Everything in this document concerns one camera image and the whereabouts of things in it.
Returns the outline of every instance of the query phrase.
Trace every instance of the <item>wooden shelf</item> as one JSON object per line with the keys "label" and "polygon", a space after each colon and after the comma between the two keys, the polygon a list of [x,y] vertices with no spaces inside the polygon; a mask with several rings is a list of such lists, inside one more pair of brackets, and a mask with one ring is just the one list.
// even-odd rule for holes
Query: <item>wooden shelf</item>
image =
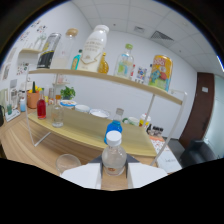
{"label": "wooden shelf", "polygon": [[42,51],[35,50],[32,48],[23,48],[20,53],[32,53],[32,54],[40,54]]}
{"label": "wooden shelf", "polygon": [[[64,125],[61,128],[55,128],[51,124],[51,107],[47,107],[47,117],[44,120],[39,120],[36,112],[29,114],[28,117],[50,132],[80,145],[100,151],[107,146],[104,143],[104,135],[111,120],[65,108]],[[121,145],[128,154],[156,156],[156,151],[144,128],[124,123],[122,123],[122,127]]]}
{"label": "wooden shelf", "polygon": [[30,71],[29,74],[65,74],[65,75],[78,75],[83,77],[90,77],[90,78],[97,78],[102,79],[106,81],[116,82],[119,84],[124,84],[130,87],[134,87],[137,89],[141,89],[150,93],[153,93],[157,96],[160,96],[162,98],[165,98],[171,102],[174,102],[176,104],[182,105],[182,100],[179,100],[178,98],[168,94],[165,90],[159,89],[154,86],[146,86],[140,83],[133,82],[131,80],[115,77],[112,75],[106,75],[101,73],[95,73],[95,72],[88,72],[88,71],[80,71],[80,70],[70,70],[70,69],[37,69]]}

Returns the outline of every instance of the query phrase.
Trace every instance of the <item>drinking glass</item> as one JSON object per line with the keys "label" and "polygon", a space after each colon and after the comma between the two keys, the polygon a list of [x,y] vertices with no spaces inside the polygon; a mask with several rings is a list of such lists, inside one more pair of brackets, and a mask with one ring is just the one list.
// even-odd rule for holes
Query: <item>drinking glass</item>
{"label": "drinking glass", "polygon": [[78,166],[81,166],[80,160],[71,154],[63,154],[56,160],[56,169],[60,177],[65,170],[69,170]]}

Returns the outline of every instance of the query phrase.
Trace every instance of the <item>door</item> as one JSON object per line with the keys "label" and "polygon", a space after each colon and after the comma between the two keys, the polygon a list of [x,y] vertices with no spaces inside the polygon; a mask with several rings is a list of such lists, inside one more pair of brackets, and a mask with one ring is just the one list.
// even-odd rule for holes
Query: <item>door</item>
{"label": "door", "polygon": [[179,142],[186,148],[192,139],[203,139],[212,114],[214,102],[214,75],[197,73],[194,103]]}

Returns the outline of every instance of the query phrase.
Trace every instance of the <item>white bowl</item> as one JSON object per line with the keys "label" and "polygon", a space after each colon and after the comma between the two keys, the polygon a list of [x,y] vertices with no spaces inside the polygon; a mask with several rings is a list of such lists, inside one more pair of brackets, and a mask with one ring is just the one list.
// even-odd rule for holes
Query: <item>white bowl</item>
{"label": "white bowl", "polygon": [[75,105],[75,110],[77,110],[79,112],[89,113],[90,107],[88,107],[86,105],[77,104],[77,105]]}
{"label": "white bowl", "polygon": [[72,109],[75,107],[75,105],[77,104],[75,101],[73,100],[61,100],[60,102],[61,106]]}
{"label": "white bowl", "polygon": [[110,116],[109,112],[105,110],[101,110],[101,109],[91,109],[89,113],[94,116],[102,117],[102,118],[108,118]]}

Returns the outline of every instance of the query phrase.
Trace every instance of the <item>pen holder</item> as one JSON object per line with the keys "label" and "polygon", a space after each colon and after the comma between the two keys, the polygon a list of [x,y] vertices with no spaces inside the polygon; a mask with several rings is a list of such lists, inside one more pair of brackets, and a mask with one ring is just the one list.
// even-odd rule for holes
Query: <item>pen holder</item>
{"label": "pen holder", "polygon": [[37,108],[37,101],[39,100],[40,94],[38,93],[27,93],[27,106],[31,109]]}

